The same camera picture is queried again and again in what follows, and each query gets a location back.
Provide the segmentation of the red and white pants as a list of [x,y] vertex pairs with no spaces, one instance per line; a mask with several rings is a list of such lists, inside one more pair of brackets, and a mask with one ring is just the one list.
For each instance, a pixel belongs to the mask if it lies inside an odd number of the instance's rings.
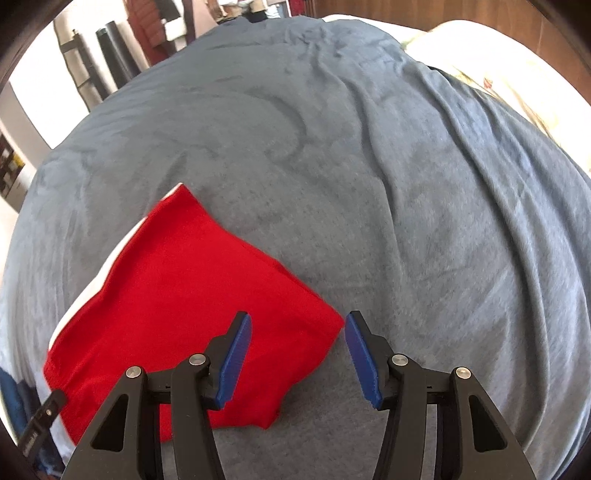
[[211,424],[266,428],[287,392],[324,361],[344,322],[177,185],[116,245],[51,335],[43,375],[66,395],[69,439],[81,439],[127,368],[176,366],[225,333],[238,312],[249,314],[252,341],[235,392]]

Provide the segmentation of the grey bed blanket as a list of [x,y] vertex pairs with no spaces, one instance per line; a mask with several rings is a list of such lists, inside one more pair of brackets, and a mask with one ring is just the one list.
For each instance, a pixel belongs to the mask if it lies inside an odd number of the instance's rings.
[[[499,101],[356,20],[218,26],[93,109],[25,197],[1,289],[1,381],[24,424],[58,322],[175,186],[342,322],[466,366],[540,479],[590,435],[590,180]],[[276,421],[214,428],[235,479],[365,479],[386,418],[339,331]]]

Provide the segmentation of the cream pillow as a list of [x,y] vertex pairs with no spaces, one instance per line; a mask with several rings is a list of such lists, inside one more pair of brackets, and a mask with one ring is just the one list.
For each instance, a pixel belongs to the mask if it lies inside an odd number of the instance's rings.
[[590,168],[590,105],[533,51],[485,25],[452,20],[429,31],[361,17],[416,61],[504,102],[583,169]]

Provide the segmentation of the black rolled tubes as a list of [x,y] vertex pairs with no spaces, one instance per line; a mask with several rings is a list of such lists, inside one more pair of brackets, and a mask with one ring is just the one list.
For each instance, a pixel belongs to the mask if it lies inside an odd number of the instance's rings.
[[95,32],[108,70],[118,89],[126,85],[141,70],[114,21]]

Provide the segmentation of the hanging clothes rack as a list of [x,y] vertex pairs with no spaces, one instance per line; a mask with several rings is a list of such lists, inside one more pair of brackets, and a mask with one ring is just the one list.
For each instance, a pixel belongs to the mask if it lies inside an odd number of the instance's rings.
[[304,1],[125,1],[127,22],[153,66],[214,27],[243,17],[257,23],[304,14]]

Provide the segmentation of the wall poster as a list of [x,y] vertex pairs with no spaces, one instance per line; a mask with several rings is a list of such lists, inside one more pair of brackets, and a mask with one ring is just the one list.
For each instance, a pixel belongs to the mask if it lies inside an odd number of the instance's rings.
[[25,162],[18,156],[4,135],[0,136],[0,192],[6,199],[14,187]]

